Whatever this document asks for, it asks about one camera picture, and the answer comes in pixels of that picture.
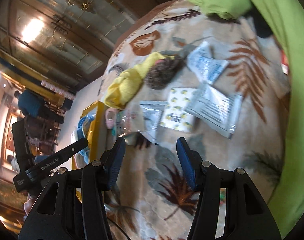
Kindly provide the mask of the left hand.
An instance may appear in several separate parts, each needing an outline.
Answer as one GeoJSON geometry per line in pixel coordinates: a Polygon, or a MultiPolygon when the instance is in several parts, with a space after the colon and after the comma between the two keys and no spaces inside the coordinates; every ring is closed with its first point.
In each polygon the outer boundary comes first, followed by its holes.
{"type": "Polygon", "coordinates": [[[30,211],[31,211],[31,208],[32,206],[34,205],[35,201],[37,200],[37,197],[36,196],[33,196],[31,194],[28,194],[27,195],[27,200],[26,202],[24,203],[24,211],[25,211],[25,214],[28,216],[30,211]]]}

